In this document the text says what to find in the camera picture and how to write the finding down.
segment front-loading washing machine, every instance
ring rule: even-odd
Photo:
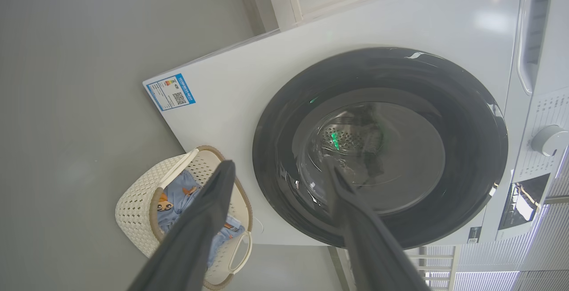
[[[378,0],[144,86],[185,150],[236,163],[255,243],[343,246],[326,155],[404,248],[505,239],[565,155],[561,1]]]

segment small black label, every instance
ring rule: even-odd
[[[478,240],[480,239],[480,232],[481,231],[482,231],[482,227],[470,228],[470,234],[468,234],[467,244],[478,243]]]

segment digital display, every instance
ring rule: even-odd
[[[512,228],[533,220],[545,191],[549,173],[537,178],[510,184],[508,199],[499,230]]]

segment washing machine door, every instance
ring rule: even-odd
[[[506,126],[470,73],[438,56],[367,48],[333,56],[282,87],[253,141],[256,178],[287,222],[327,244],[322,159],[345,178],[404,248],[451,234],[488,202],[504,173]]]

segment perforated basket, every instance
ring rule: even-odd
[[[185,155],[159,162],[138,178],[119,199],[115,210],[118,226],[144,255],[151,257],[164,238],[164,232],[158,226],[156,209],[164,188],[184,169],[204,186],[222,160],[223,155],[217,149],[201,146]],[[229,240],[219,248],[214,264],[205,273],[204,285],[211,290],[224,288],[251,255],[251,204],[237,178],[231,194],[229,214],[240,220],[245,231],[239,239]],[[244,238],[248,238],[247,251],[240,263],[232,267],[236,251]]]

